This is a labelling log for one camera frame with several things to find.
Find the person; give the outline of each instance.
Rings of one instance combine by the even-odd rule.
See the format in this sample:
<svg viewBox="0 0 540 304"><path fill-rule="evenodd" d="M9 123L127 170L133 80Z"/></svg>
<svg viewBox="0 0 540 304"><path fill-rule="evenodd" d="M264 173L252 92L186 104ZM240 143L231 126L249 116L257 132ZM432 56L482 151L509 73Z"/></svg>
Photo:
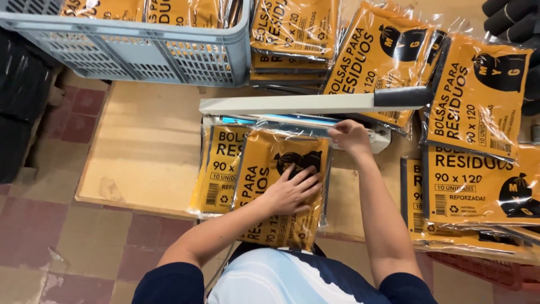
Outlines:
<svg viewBox="0 0 540 304"><path fill-rule="evenodd" d="M436 304L422 279L409 231L373 158L366 129L345 120L328 134L356 160L359 204L375 287L341 262L297 250L259 248L233 254L205 299L201 267L262 220L309 210L303 201L321 189L321 176L306 179L314 170L310 167L288 180L294 167L289 166L259 198L182 235L167 249L157 268L143 277L132 304Z"/></svg>

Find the red crate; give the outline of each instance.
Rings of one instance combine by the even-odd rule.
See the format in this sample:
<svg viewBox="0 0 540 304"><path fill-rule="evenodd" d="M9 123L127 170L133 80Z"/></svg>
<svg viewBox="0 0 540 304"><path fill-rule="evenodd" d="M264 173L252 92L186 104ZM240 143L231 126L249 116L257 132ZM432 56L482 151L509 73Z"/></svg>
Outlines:
<svg viewBox="0 0 540 304"><path fill-rule="evenodd" d="M428 252L433 260L512 291L540 292L540 267Z"/></svg>

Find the hand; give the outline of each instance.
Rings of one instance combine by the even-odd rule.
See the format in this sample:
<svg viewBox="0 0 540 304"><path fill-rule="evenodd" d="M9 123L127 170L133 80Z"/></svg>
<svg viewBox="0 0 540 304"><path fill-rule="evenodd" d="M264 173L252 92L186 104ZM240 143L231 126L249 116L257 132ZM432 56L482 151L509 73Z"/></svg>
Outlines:
<svg viewBox="0 0 540 304"><path fill-rule="evenodd" d="M338 147L355 157L373 157L368 131L360 123L353 120L338 122L328 130L328 135Z"/></svg>
<svg viewBox="0 0 540 304"><path fill-rule="evenodd" d="M264 206L268 207L269 216L289 215L309 211L311 206L305 204L305 200L321 190L321 174L317 173L304 180L309 174L316 172L314 166L310 166L298 173L290 181L289 175L296 165L291 164L281 175L279 180L268 187L264 197Z"/></svg>

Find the gray plastic crate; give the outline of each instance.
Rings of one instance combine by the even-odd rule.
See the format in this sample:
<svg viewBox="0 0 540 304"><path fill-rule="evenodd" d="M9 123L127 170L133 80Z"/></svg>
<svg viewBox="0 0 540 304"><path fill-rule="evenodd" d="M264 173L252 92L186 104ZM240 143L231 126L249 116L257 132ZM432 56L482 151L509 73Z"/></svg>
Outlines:
<svg viewBox="0 0 540 304"><path fill-rule="evenodd" d="M249 2L231 29L60 17L61 0L0 0L0 26L78 75L239 87L248 81Z"/></svg>

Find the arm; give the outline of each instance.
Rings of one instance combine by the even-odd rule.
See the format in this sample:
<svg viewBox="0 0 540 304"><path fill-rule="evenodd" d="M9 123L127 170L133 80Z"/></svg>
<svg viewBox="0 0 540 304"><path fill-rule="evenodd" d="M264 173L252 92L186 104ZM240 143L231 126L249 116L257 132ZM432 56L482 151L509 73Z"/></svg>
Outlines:
<svg viewBox="0 0 540 304"><path fill-rule="evenodd" d="M378 288L384 278L399 272L421 279L409 231L373 159L366 129L357 122L346 120L328 133L356 160L362 220L375 285Z"/></svg>
<svg viewBox="0 0 540 304"><path fill-rule="evenodd" d="M321 189L321 175L304 180L315 170L311 166L288 181L294 167L291 164L275 184L246 206L191 228L167 249L158 267L187 262L201 268L262 220L309 210L303 201Z"/></svg>

